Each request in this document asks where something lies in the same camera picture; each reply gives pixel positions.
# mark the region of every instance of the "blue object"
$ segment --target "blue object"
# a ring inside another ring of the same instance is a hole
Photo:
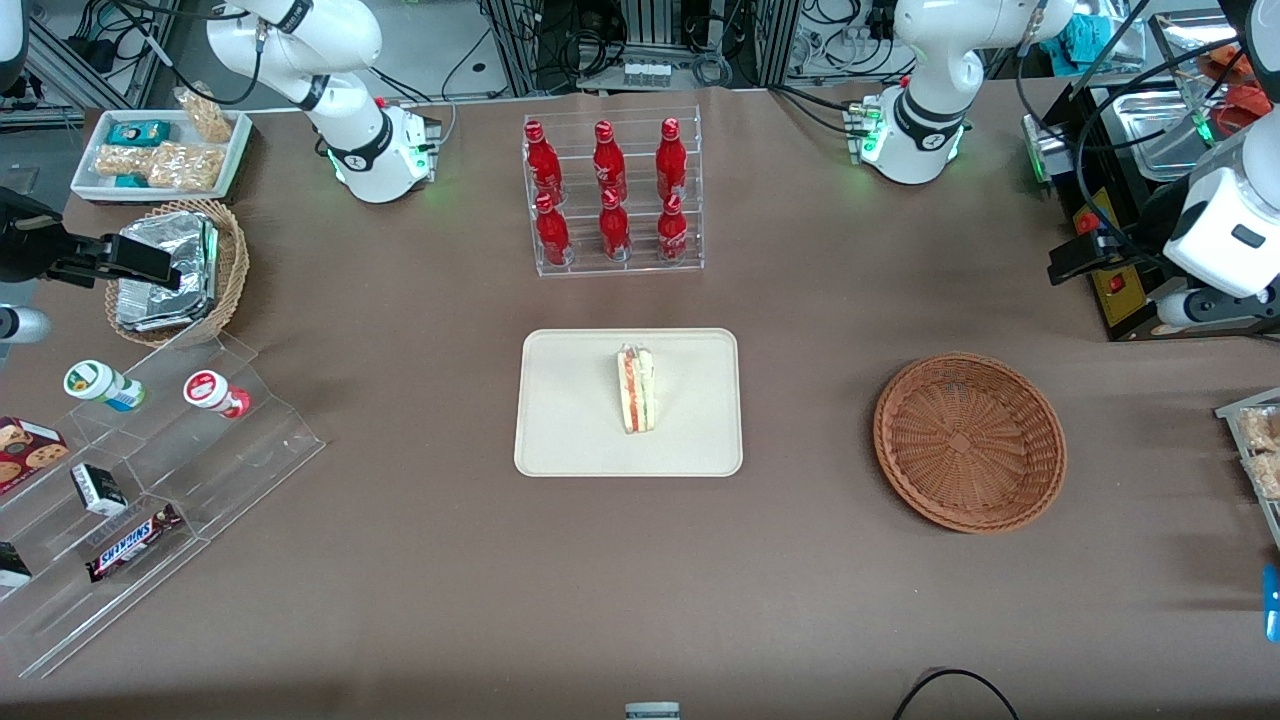
[[[1271,642],[1280,642],[1280,574],[1275,565],[1262,569],[1262,632]]]
[[[1110,18],[1076,14],[1071,15],[1056,37],[1041,42],[1041,50],[1048,54],[1055,76],[1078,76],[1093,64],[1111,41],[1112,32]],[[1098,65],[1098,72],[1107,72],[1111,68],[1111,61],[1105,60]]]

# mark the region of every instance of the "cookie box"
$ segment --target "cookie box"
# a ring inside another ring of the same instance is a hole
[[[0,495],[58,462],[68,454],[58,430],[18,418],[0,416]]]

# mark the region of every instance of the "red switch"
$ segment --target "red switch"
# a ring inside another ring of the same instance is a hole
[[[1080,215],[1079,220],[1075,220],[1075,234],[1084,234],[1087,232],[1096,231],[1102,227],[1102,220],[1093,213],[1085,213]]]

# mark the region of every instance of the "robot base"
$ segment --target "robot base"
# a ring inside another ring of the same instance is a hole
[[[849,155],[855,165],[870,165],[893,182],[923,184],[942,174],[956,156],[964,128],[950,141],[940,135],[941,145],[934,150],[920,150],[893,119],[893,102],[901,92],[901,87],[888,87],[881,95],[864,97],[856,110],[845,111],[845,128],[867,133],[849,138]]]
[[[383,113],[392,120],[392,140],[367,170],[343,168],[329,154],[338,179],[365,202],[390,202],[417,183],[435,179],[440,127],[429,128],[421,115],[401,108],[385,108]]]

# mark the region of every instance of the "acrylic bottle rack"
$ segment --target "acrylic bottle rack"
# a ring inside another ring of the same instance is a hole
[[[662,202],[658,197],[658,143],[662,140],[662,120],[680,120],[680,137],[685,143],[686,177],[682,209],[689,224],[687,246],[684,260],[666,264],[658,258],[658,218]],[[589,113],[549,113],[525,115],[525,120],[539,120],[548,142],[559,155],[564,176],[564,202],[559,211],[568,223],[573,261],[557,266],[543,256],[538,241],[538,210],[534,200],[532,172],[529,169],[527,143],[522,154],[525,192],[527,195],[529,224],[534,241],[534,261],[541,277],[599,275],[634,272],[700,270],[707,263],[707,234],[703,224],[703,122],[696,105],[680,108],[654,108],[641,110],[596,110]],[[595,179],[595,123],[609,120],[626,163],[627,200],[623,208],[631,224],[631,256],[622,263],[604,254],[600,238],[600,188]]]
[[[179,334],[124,373],[147,388],[138,409],[78,405],[54,425],[72,452],[0,497],[0,539],[32,574],[20,588],[0,587],[0,642],[20,676],[52,673],[324,447],[266,388],[255,355],[200,325]],[[201,369],[248,391],[250,411],[228,420],[187,404],[182,386]],[[87,512],[70,478],[79,462],[109,470],[128,509]],[[184,523],[91,583],[84,564],[165,505]]]

